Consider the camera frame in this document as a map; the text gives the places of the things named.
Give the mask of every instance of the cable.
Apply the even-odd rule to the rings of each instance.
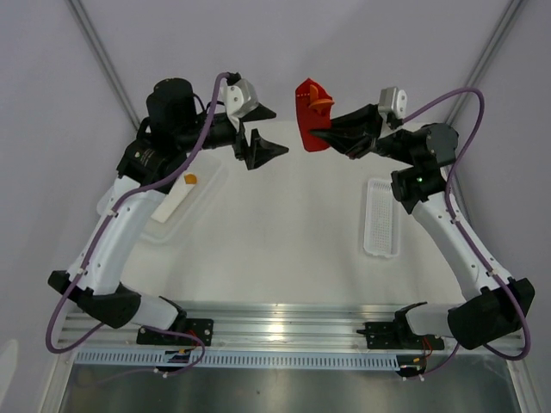
[[[205,105],[203,105],[203,101],[201,100],[201,98],[196,93],[193,94],[193,97],[199,102],[199,106],[201,106],[202,112],[205,113]]]
[[[220,73],[216,77],[216,81],[214,82],[214,90],[213,90],[213,98],[211,100],[212,107],[208,111],[207,118],[205,119],[205,124],[203,125],[203,128],[201,129],[201,133],[199,135],[199,138],[197,139],[197,142],[195,142],[195,146],[191,150],[191,152],[188,154],[188,157],[186,160],[180,165],[180,167],[172,172],[170,175],[166,176],[165,178],[161,179],[160,181],[154,182],[149,185],[145,185],[144,187],[132,189],[128,192],[126,192],[124,195],[122,195],[113,205],[112,211],[114,214],[110,214],[103,222],[100,224],[100,227],[98,228],[96,234],[92,238],[90,245],[88,249],[86,250],[86,253],[84,254],[84,258],[82,260],[82,263],[80,264],[80,269],[77,272],[77,275],[71,282],[71,284],[67,287],[61,298],[59,299],[59,302],[55,306],[55,309],[53,310],[52,316],[50,317],[50,321],[48,322],[48,326],[46,328],[46,348],[48,351],[54,354],[62,354],[67,351],[71,351],[83,342],[85,342],[92,334],[94,334],[96,331],[98,331],[104,324],[99,323],[96,327],[94,327],[92,330],[88,331],[86,334],[84,334],[82,337],[80,337],[78,340],[76,340],[73,344],[65,347],[65,348],[56,348],[53,346],[52,343],[52,335],[53,335],[53,329],[55,327],[55,323],[58,319],[59,314],[61,313],[61,309],[63,308],[63,305],[65,304],[66,300],[69,298],[69,295],[71,295],[72,291],[77,286],[78,282],[82,279],[83,275],[86,274],[86,268],[88,267],[88,264],[90,263],[90,258],[92,257],[92,254],[94,253],[94,250],[96,249],[96,246],[99,244],[100,239],[102,238],[103,233],[107,229],[109,223],[111,222],[111,219],[116,217],[117,212],[121,208],[122,204],[125,200],[127,200],[129,197],[135,194],[139,194],[141,192],[146,192],[151,189],[156,189],[163,187],[164,185],[171,183],[175,181],[193,162],[195,157],[197,156],[197,153],[201,150],[203,147],[203,144],[205,143],[205,139],[207,138],[208,131],[210,129],[211,124],[213,123],[214,119],[214,112],[216,110],[215,103],[217,102],[218,93],[220,89],[220,83],[222,82],[222,79],[228,78],[230,76],[229,73],[223,72]]]
[[[169,336],[178,336],[178,337],[188,338],[190,340],[193,340],[199,346],[201,346],[201,355],[199,355],[197,360],[195,360],[194,362],[189,363],[187,366],[179,368],[174,372],[160,372],[157,368],[154,368],[153,370],[151,370],[150,368],[145,368],[145,367],[134,368],[132,370],[126,370],[125,372],[114,374],[110,377],[107,377],[106,379],[98,380],[98,381],[96,381],[96,382],[94,382],[90,385],[81,385],[79,387],[89,388],[89,387],[94,387],[94,386],[97,386],[97,385],[104,385],[104,384],[110,382],[111,380],[119,379],[120,377],[125,377],[125,376],[128,376],[130,374],[143,373],[143,372],[163,373],[163,378],[166,379],[167,377],[173,377],[173,376],[177,376],[178,374],[182,374],[182,373],[187,372],[190,368],[192,368],[192,367],[196,366],[197,364],[199,364],[203,360],[203,358],[205,357],[205,353],[207,352],[207,349],[205,347],[205,343],[199,337],[197,337],[195,335],[190,335],[190,334],[186,334],[186,333],[178,333],[178,332],[175,332],[175,331],[160,330],[160,329],[156,329],[155,327],[150,327],[150,326],[146,326],[146,325],[144,326],[144,328],[148,329],[148,330],[151,330],[151,331],[154,331],[156,333],[161,333],[161,334],[165,334],[165,335],[169,335]]]
[[[423,347],[423,355],[417,359],[413,359],[413,362],[417,363],[418,361],[422,361],[424,364],[424,368],[427,367],[427,347],[424,344],[424,338],[421,340],[421,346]]]
[[[428,376],[428,375],[430,375],[430,374],[433,374],[433,373],[437,372],[437,371],[440,370],[442,367],[446,366],[446,365],[449,363],[449,361],[450,361],[451,359],[453,359],[454,356],[457,354],[457,351],[459,350],[459,347],[460,347],[460,345],[459,345],[459,343],[457,343],[457,344],[455,345],[454,349],[453,349],[452,352],[449,354],[449,356],[448,356],[448,358],[447,358],[446,360],[444,360],[442,363],[440,363],[438,366],[432,368],[432,369],[429,370],[428,372],[424,372],[424,373],[422,374],[422,376],[423,376],[423,377],[426,377],[426,376]]]
[[[459,162],[465,156],[465,152],[467,152],[468,147],[473,143],[474,136],[476,135],[476,133],[478,132],[478,130],[480,128],[480,123],[482,122],[482,117],[484,116],[484,110],[485,110],[484,95],[482,94],[482,92],[479,89],[476,89],[476,88],[459,88],[459,89],[456,89],[456,90],[452,90],[451,92],[446,93],[445,95],[442,95],[442,96],[438,97],[434,101],[424,105],[422,108],[420,108],[416,112],[414,112],[414,113],[412,113],[409,116],[406,116],[404,118],[404,123],[409,122],[410,120],[415,119],[416,117],[418,117],[422,113],[426,112],[427,110],[433,108],[438,103],[443,102],[443,101],[449,99],[450,97],[457,96],[457,95],[462,94],[462,93],[474,93],[478,97],[478,99],[479,99],[479,114],[478,114],[478,117],[476,118],[476,122],[474,123],[473,131],[468,136],[467,142],[465,142],[465,145],[461,148],[461,150],[459,152],[459,155],[457,156],[457,159],[455,160],[454,164],[451,167],[451,170],[450,170],[449,175],[448,175],[448,181],[446,182],[446,190],[445,190],[445,193],[444,193],[444,200],[446,202],[446,207],[448,208],[449,214],[451,215],[451,218],[453,220],[456,219],[457,214],[455,213],[455,210],[452,207],[451,198],[450,198],[452,181],[455,178],[455,174],[456,174],[457,166],[459,165]],[[494,271],[494,269],[492,267],[492,264],[490,264],[490,262],[484,257],[482,252],[478,249],[478,247],[474,243],[473,239],[467,233],[467,230],[465,229],[463,224],[460,221],[455,221],[455,225],[457,226],[457,229],[462,234],[463,238],[465,239],[465,241],[467,242],[468,246],[471,248],[473,253],[477,256],[477,258],[480,260],[480,262],[482,262],[482,265],[484,266],[484,268],[486,269],[488,274],[490,274],[492,276],[492,278],[498,283],[498,285],[503,289],[503,291],[505,292],[505,294],[507,295],[507,297],[509,298],[509,300],[513,304],[513,307],[515,308],[515,311],[517,312],[518,318],[520,319],[521,325],[523,327],[524,347],[523,347],[522,351],[519,354],[517,354],[517,355],[504,354],[504,353],[499,352],[498,350],[496,350],[495,348],[491,347],[488,344],[484,344],[484,347],[486,349],[488,349],[489,351],[491,351],[492,353],[494,353],[495,355],[498,355],[499,357],[502,357],[506,360],[509,360],[509,361],[522,360],[524,357],[526,357],[528,355],[528,353],[530,352],[531,346],[532,346],[532,339],[531,339],[531,335],[530,335],[530,331],[529,331],[529,326],[528,326],[528,323],[526,321],[526,317],[524,316],[523,309],[518,304],[518,301],[515,298],[514,294],[512,293],[511,289],[509,288],[509,286],[507,286],[503,282],[503,280],[501,280],[501,278],[498,276],[498,274]]]
[[[211,104],[211,102],[207,103],[207,110],[210,108],[210,104]],[[216,101],[216,105],[224,106],[224,102],[223,101]]]
[[[423,337],[423,341],[426,343],[427,347],[429,348],[429,353],[424,357],[425,359],[428,359],[432,356],[432,346],[430,345],[429,340],[426,337]]]

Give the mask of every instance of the red object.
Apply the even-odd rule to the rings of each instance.
[[[325,89],[311,78],[305,80],[294,92],[296,120],[304,149],[308,152],[323,151],[329,144],[310,134],[313,129],[331,127],[331,106],[335,103]]]

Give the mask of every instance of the white wall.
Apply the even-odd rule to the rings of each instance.
[[[64,2],[6,3],[0,56],[0,347],[20,342],[2,411],[27,413],[53,362],[47,277],[82,248],[133,132]]]
[[[206,97],[216,74],[240,71],[292,120],[307,77],[333,95],[334,114],[377,102],[387,86],[405,88],[414,109],[461,85],[508,1],[84,3],[140,115],[159,80],[185,77]]]
[[[547,399],[551,369],[551,3],[531,0],[480,86],[486,117],[460,171],[474,228],[517,279],[536,288],[529,313],[534,347],[527,362]],[[458,131],[476,117],[469,104]]]

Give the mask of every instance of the black clamp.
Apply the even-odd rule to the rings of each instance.
[[[183,308],[169,299],[161,297],[167,303],[173,305],[178,315],[172,323],[169,331],[176,333],[185,333],[195,336],[200,339],[206,347],[210,347],[213,340],[214,320],[211,318],[187,318],[186,311]],[[138,330],[136,343],[144,346],[178,346],[178,347],[196,347],[197,342],[187,337],[173,336],[169,334],[158,333],[141,327]]]
[[[367,321],[363,330],[356,333],[365,336],[368,348],[373,350],[423,350],[424,339],[433,350],[444,350],[443,339],[433,335],[417,336],[407,323],[406,313],[425,304],[412,304],[396,311],[394,321]]]

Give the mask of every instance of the small orange object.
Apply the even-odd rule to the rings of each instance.
[[[324,110],[333,106],[335,102],[329,99],[319,99],[319,91],[313,84],[310,85],[310,104],[308,108],[315,110],[318,114],[324,116]]]
[[[197,176],[195,176],[193,174],[184,175],[183,180],[189,185],[196,185],[197,184]]]

